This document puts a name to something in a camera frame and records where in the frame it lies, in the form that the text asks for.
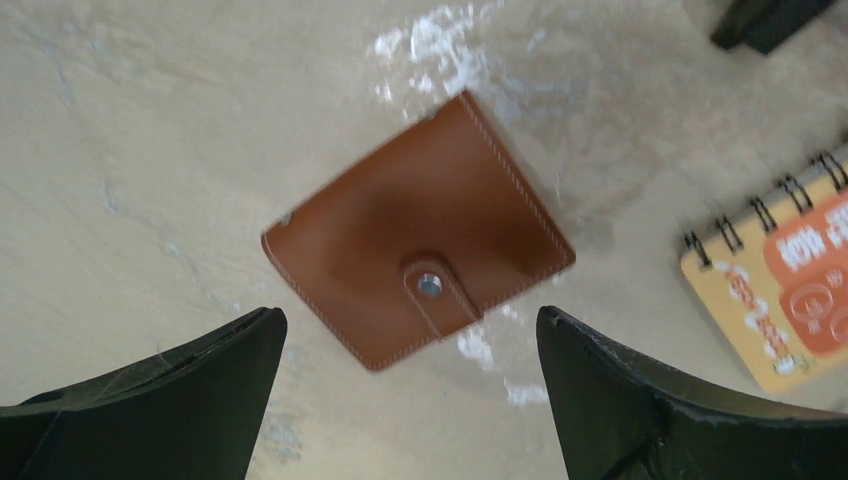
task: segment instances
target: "brown leather wallet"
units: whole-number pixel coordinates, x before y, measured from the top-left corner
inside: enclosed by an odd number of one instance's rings
[[[262,246],[370,370],[574,263],[469,92],[285,215]]]

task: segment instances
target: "notebook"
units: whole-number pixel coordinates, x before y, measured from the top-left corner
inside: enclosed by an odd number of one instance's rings
[[[848,359],[848,144],[784,175],[739,215],[686,235],[683,274],[760,386]]]

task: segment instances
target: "wallet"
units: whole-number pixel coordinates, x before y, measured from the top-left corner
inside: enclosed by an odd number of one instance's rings
[[[575,259],[469,91],[284,215],[262,246],[370,370]]]

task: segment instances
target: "metal snap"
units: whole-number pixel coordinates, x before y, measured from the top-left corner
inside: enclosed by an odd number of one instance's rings
[[[418,291],[428,297],[438,297],[442,293],[442,279],[432,273],[425,273],[418,279]]]

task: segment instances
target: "stitched edge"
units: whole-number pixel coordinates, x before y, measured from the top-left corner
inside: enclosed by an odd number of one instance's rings
[[[456,297],[456,300],[459,302],[459,305],[465,311],[465,314],[468,315],[468,318],[471,319],[471,322],[473,323],[479,320],[479,318],[472,313],[471,306],[468,305],[468,302],[465,301],[465,297],[460,294],[459,289],[456,287],[456,284],[452,280],[452,276],[449,275],[448,272],[446,272],[441,265],[429,261],[415,262],[403,272],[403,287],[406,290],[407,295],[409,295],[409,298],[412,299],[412,301],[415,303],[415,306],[418,307],[418,310],[421,312],[421,315],[423,315],[424,318],[427,320],[427,324],[438,336],[439,340],[445,338],[445,335],[443,335],[442,332],[439,331],[439,327],[436,326],[436,323],[433,322],[433,319],[430,317],[430,315],[415,297],[415,294],[412,292],[412,290],[410,290],[409,284],[406,283],[406,280],[409,278],[409,275],[412,274],[413,271],[418,270],[420,267],[426,267],[428,269],[436,270],[437,273],[441,273],[442,278],[444,278],[447,282],[448,288],[450,289],[451,293],[453,293],[453,296]]]
[[[289,285],[292,286],[295,293],[297,293],[300,298],[302,298],[303,301],[306,302],[306,305],[311,308],[313,312],[315,312],[315,315],[319,319],[321,319],[327,329],[330,330],[330,333],[332,333],[340,342],[342,342],[342,345],[344,345],[345,348],[347,348],[348,351],[350,351],[350,353],[352,353],[357,360],[359,360],[363,365],[365,365],[369,369],[383,369],[388,365],[391,365],[392,363],[395,363],[398,360],[409,356],[412,352],[418,350],[419,348],[423,347],[424,345],[430,343],[433,340],[433,338],[424,337],[398,350],[394,355],[388,358],[384,358],[383,360],[380,360],[378,362],[371,362],[367,360],[365,356],[362,355],[362,353],[356,347],[353,346],[353,344],[347,339],[347,337],[342,335],[342,333],[332,323],[330,323],[329,320],[327,320],[327,316],[324,315],[321,309],[318,308],[318,305],[316,305],[315,302],[313,302],[312,299],[309,298],[309,295],[306,294],[300,284],[298,284],[295,279],[292,278],[292,276],[289,274],[288,270],[283,267],[282,262],[280,262],[277,256],[274,255],[274,252],[271,250],[271,246],[268,245],[267,233],[262,235],[262,246],[266,254],[268,255],[268,258],[271,260],[271,264],[274,265],[274,268],[276,268],[277,271],[280,272],[280,275],[282,275],[283,278],[289,283]]]
[[[509,297],[512,297],[513,295],[523,290],[526,290],[534,284],[539,283],[550,275],[565,269],[568,265],[568,259],[571,257],[571,255],[569,255],[568,250],[566,250],[565,247],[562,246],[558,233],[555,233],[557,232],[557,230],[555,228],[552,228],[549,221],[545,219],[545,217],[539,210],[539,206],[536,205],[536,202],[534,202],[530,198],[530,195],[527,193],[527,190],[525,190],[524,186],[521,185],[521,182],[518,181],[518,174],[515,172],[512,166],[504,159],[503,152],[501,152],[500,148],[498,148],[498,145],[495,143],[494,139],[489,134],[486,127],[483,125],[483,122],[480,120],[480,117],[478,117],[477,114],[474,112],[474,108],[465,98],[465,94],[460,94],[459,100],[462,103],[463,108],[465,108],[465,112],[468,113],[468,116],[471,118],[471,121],[474,122],[474,126],[476,126],[477,130],[480,132],[480,136],[483,137],[483,140],[486,141],[486,143],[489,145],[489,148],[491,148],[492,151],[495,153],[495,156],[498,159],[498,163],[509,175],[510,179],[512,180],[512,184],[515,186],[516,190],[518,190],[518,193],[521,194],[521,197],[524,199],[524,203],[526,203],[533,210],[533,215],[536,217],[536,220],[538,220],[542,228],[545,229],[545,233],[548,234],[548,239],[550,239],[551,243],[554,245],[554,247],[557,248],[557,250],[559,250],[560,255],[562,256],[561,262],[546,267],[544,270],[534,275],[533,278],[531,278],[530,280],[522,282],[518,285],[514,285],[506,292],[496,295],[493,299],[490,299],[489,301],[485,302],[484,306],[481,308],[483,310],[488,310],[503,302],[504,300],[508,299]]]

